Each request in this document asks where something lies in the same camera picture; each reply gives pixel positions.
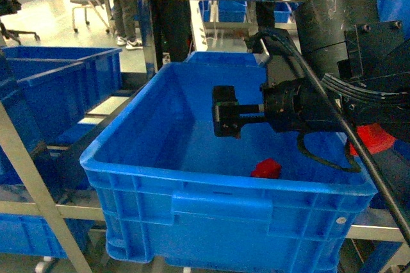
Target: black trousers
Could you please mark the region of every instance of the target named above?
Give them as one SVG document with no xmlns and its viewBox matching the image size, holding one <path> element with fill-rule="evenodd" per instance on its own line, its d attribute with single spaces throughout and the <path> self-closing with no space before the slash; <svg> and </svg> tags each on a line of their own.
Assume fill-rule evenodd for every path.
<svg viewBox="0 0 410 273">
<path fill-rule="evenodd" d="M 191 41 L 189 1 L 151 1 L 152 25 L 158 69 L 162 67 L 161 34 L 165 37 L 172 62 L 183 62 Z"/>
<path fill-rule="evenodd" d="M 256 20 L 259 30 L 275 28 L 275 3 L 256 2 Z"/>
</svg>

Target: screw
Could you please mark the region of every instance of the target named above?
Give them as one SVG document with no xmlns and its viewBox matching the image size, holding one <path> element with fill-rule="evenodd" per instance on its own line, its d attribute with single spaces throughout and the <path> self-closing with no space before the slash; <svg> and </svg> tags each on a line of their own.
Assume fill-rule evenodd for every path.
<svg viewBox="0 0 410 273">
<path fill-rule="evenodd" d="M 395 26 L 395 28 L 400 29 L 400 28 L 402 28 L 403 24 L 400 21 L 396 21 L 396 22 L 394 22 L 394 26 Z"/>
<path fill-rule="evenodd" d="M 345 217 L 340 217 L 336 220 L 336 223 L 338 224 L 344 224 L 347 222 L 347 219 Z"/>
<path fill-rule="evenodd" d="M 364 33 L 368 33 L 371 30 L 371 27 L 369 24 L 365 24 L 361 27 L 361 29 Z"/>
</svg>

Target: metal shelf frame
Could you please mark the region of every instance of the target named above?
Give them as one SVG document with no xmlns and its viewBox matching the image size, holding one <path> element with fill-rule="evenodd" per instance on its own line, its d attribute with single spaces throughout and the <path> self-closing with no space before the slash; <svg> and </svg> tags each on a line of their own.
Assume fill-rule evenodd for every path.
<svg viewBox="0 0 410 273">
<path fill-rule="evenodd" d="M 149 73 L 149 71 L 151 71 L 151 73 L 154 74 L 156 72 L 156 60 L 149 2 L 146 0 L 141 1 L 140 10 L 144 12 L 144 18 L 140 21 L 140 26 L 144 41 L 144 55 L 147 62 L 147 72 Z M 78 144 L 74 144 L 70 149 L 67 149 L 67 151 L 71 151 L 67 154 L 74 153 L 78 154 L 79 157 L 82 150 L 87 147 L 87 145 L 108 125 L 112 118 L 114 118 L 125 105 L 132 100 L 133 97 L 130 97 L 117 110 L 115 110 L 110 118 L 104 119 L 95 129 L 80 140 Z M 34 200 L 33 203 L 17 203 L 0 200 L 0 213 L 43 216 L 54 231 L 77 272 L 92 273 L 93 270 L 91 269 L 90 264 L 78 247 L 64 219 L 104 221 L 103 211 L 99 205 L 97 194 L 91 191 L 77 191 L 74 192 L 70 198 L 70 203 L 56 204 L 1 103 L 0 131 L 0 146 L 3 148 L 3 151 L 9 158 Z M 364 212 L 350 229 L 347 238 L 405 242 L 399 228 L 394 223 L 390 213 L 386 210 L 367 210 Z M 392 257 L 388 265 L 393 264 L 394 262 L 395 264 L 398 264 L 398 261 L 404 261 L 406 259 L 410 259 L 410 249 L 406 244 L 402 244 L 401 248 L 397 251 L 396 255 Z"/>
</svg>

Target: white shoe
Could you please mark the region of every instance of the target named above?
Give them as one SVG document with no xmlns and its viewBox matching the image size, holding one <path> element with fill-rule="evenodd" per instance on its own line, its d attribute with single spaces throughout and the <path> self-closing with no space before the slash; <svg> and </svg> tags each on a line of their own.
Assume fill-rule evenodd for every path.
<svg viewBox="0 0 410 273">
<path fill-rule="evenodd" d="M 127 50 L 137 50 L 142 49 L 142 41 L 140 39 L 135 39 L 134 41 L 127 40 Z"/>
<path fill-rule="evenodd" d="M 127 44 L 127 39 L 122 38 L 121 36 L 117 36 L 117 45 L 119 47 L 123 47 Z"/>
</svg>

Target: blue storage bin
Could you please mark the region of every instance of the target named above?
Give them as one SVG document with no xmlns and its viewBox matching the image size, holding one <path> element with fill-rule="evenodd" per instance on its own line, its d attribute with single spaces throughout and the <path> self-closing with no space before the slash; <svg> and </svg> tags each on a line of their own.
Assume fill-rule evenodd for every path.
<svg viewBox="0 0 410 273">
<path fill-rule="evenodd" d="M 410 0 L 377 0 L 380 21 L 403 22 L 405 39 L 410 38 Z"/>
<path fill-rule="evenodd" d="M 258 67 L 254 54 L 228 52 L 193 52 L 184 62 L 204 65 L 241 65 Z"/>
<path fill-rule="evenodd" d="M 22 138 L 24 146 L 31 152 L 42 140 L 42 135 L 7 61 L 1 54 L 1 50 L 0 101 L 11 118 L 15 129 Z"/>
<path fill-rule="evenodd" d="M 289 17 L 292 14 L 290 5 L 288 6 L 287 3 L 276 3 L 274 14 L 276 23 L 288 23 Z"/>
<path fill-rule="evenodd" d="M 5 47 L 7 59 L 84 62 L 83 97 L 89 110 L 121 88 L 119 48 L 102 47 Z"/>
<path fill-rule="evenodd" d="M 8 65 L 48 144 L 84 118 L 84 63 L 11 59 Z"/>
<path fill-rule="evenodd" d="M 245 22 L 246 2 L 219 1 L 219 22 Z"/>
<path fill-rule="evenodd" d="M 210 5 L 209 1 L 199 2 L 199 11 L 201 12 L 202 21 L 209 22 L 210 20 Z"/>
<path fill-rule="evenodd" d="M 81 139 L 84 135 L 90 132 L 95 127 L 95 124 L 78 123 L 70 129 L 64 131 L 56 138 L 56 144 L 72 145 Z"/>
<path fill-rule="evenodd" d="M 66 219 L 83 251 L 94 221 Z M 48 223 L 42 217 L 0 214 L 0 252 L 67 258 Z"/>
<path fill-rule="evenodd" d="M 396 152 L 400 153 L 410 163 L 410 144 L 397 140 L 394 146 Z"/>
<path fill-rule="evenodd" d="M 60 177 L 56 171 L 55 164 L 45 147 L 40 129 L 24 98 L 22 90 L 18 87 L 9 65 L 1 54 L 0 101 L 21 137 L 25 148 L 31 154 L 51 195 L 54 199 L 59 199 L 63 189 L 60 185 Z M 18 183 L 21 183 L 20 177 L 0 147 L 0 185 L 14 185 Z"/>
<path fill-rule="evenodd" d="M 376 193 L 368 173 L 317 163 L 298 152 L 296 133 L 268 124 L 245 126 L 240 140 L 213 134 L 213 86 L 233 85 L 242 104 L 258 104 L 265 78 L 260 67 L 171 63 L 91 143 L 80 163 L 101 202 L 111 257 L 336 273 L 343 239 Z M 336 133 L 309 135 L 306 145 L 347 163 Z M 250 178 L 267 158 L 282 165 L 281 179 Z"/>
</svg>

